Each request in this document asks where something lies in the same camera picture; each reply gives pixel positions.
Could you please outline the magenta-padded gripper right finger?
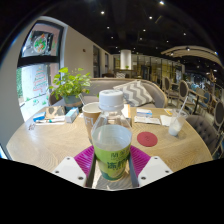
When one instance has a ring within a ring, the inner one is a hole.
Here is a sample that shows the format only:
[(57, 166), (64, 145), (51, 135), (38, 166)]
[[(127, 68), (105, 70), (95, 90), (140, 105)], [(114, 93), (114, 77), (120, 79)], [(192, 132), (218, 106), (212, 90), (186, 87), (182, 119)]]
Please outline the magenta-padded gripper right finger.
[(149, 156), (131, 146), (129, 168), (132, 186), (143, 187), (173, 173), (159, 156)]

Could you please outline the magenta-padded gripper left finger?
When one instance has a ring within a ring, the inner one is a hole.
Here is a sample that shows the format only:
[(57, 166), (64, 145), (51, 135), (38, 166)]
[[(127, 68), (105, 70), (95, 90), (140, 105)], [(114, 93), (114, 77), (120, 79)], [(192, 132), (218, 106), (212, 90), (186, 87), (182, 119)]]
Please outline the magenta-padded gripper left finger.
[(75, 157), (65, 157), (52, 173), (81, 187), (91, 188), (95, 164), (94, 147), (90, 146)]

